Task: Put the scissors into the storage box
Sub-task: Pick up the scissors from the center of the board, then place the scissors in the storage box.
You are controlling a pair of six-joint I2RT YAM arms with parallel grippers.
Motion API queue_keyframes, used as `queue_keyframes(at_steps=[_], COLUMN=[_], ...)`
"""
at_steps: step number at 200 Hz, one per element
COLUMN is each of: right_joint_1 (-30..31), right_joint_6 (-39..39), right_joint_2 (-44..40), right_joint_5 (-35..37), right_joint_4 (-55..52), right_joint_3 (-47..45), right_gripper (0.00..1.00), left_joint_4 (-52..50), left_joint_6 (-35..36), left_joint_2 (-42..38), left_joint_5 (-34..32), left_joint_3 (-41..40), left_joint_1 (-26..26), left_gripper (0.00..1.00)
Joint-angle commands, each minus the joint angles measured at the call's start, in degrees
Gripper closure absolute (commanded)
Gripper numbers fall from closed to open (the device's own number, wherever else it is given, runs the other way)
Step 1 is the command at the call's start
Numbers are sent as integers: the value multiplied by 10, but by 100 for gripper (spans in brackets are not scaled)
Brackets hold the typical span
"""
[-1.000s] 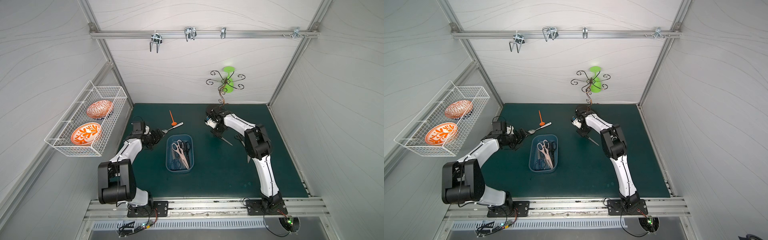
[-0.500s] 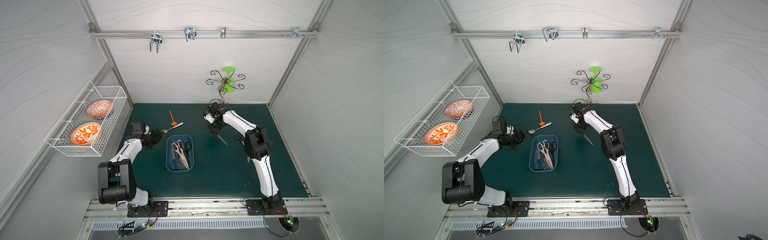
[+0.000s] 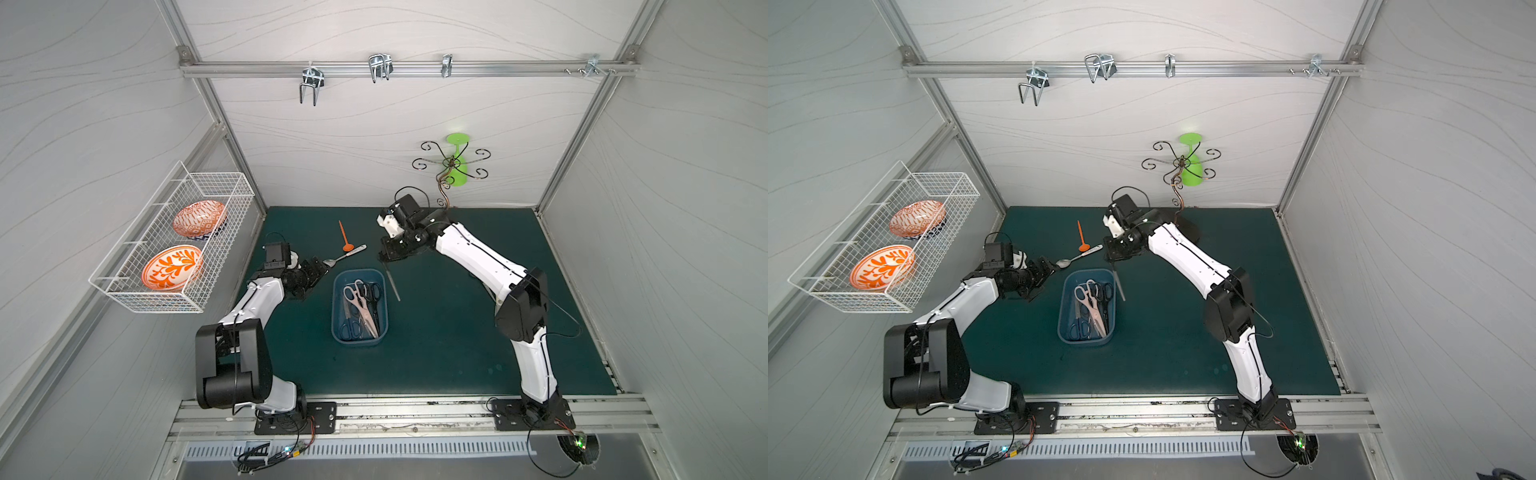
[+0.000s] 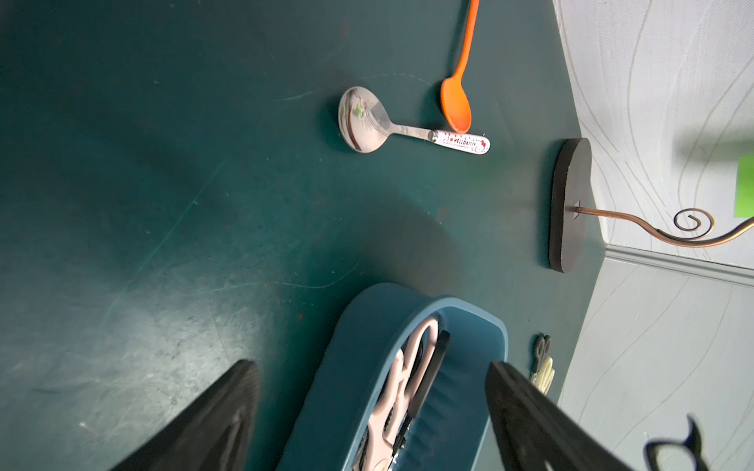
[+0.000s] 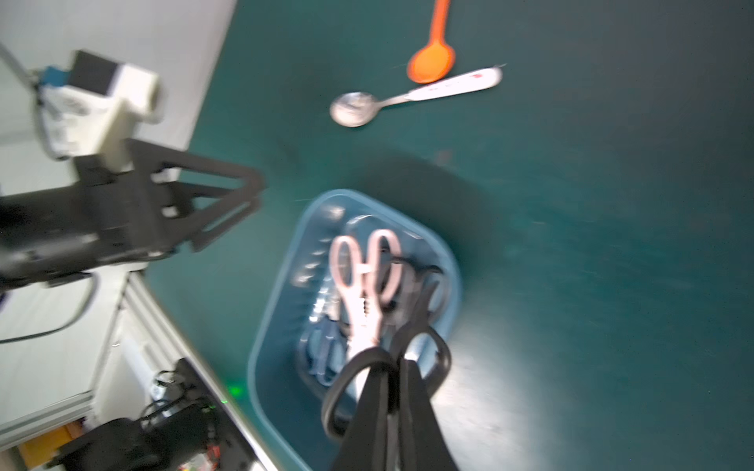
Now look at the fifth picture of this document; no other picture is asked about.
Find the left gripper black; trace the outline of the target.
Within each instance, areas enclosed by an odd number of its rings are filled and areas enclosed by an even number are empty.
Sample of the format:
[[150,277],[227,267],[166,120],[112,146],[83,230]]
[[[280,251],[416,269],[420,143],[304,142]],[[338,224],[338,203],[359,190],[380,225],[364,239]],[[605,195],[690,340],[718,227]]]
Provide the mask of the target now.
[[[261,206],[266,181],[253,167],[137,139],[125,145],[130,172],[86,155],[74,160],[74,184],[2,197],[2,288],[164,258],[181,243],[202,251]],[[162,203],[178,210],[170,239],[158,221]]]

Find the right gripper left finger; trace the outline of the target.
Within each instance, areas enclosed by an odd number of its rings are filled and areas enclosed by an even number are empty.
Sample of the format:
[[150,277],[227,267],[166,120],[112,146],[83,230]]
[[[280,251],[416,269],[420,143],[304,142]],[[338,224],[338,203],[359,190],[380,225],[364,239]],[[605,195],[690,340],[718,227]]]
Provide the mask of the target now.
[[392,368],[388,364],[349,364],[329,390],[329,433],[335,436],[335,407],[345,388],[362,370],[369,375],[331,470],[385,470],[388,461],[388,417]]

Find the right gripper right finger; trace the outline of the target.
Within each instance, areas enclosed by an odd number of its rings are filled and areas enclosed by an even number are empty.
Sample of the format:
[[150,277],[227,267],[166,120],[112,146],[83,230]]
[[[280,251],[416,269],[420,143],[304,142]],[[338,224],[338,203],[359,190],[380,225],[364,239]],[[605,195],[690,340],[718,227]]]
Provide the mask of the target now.
[[399,452],[402,470],[458,471],[416,363],[403,359],[399,376]]

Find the pink handled scissors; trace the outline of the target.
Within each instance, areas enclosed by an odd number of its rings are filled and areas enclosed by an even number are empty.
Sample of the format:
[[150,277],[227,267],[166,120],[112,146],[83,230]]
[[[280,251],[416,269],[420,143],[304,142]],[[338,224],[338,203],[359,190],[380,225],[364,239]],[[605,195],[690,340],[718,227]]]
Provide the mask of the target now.
[[403,255],[397,234],[388,229],[372,232],[362,248],[351,235],[332,241],[329,266],[350,325],[347,360],[381,345],[383,307],[398,292],[403,267],[395,257]]

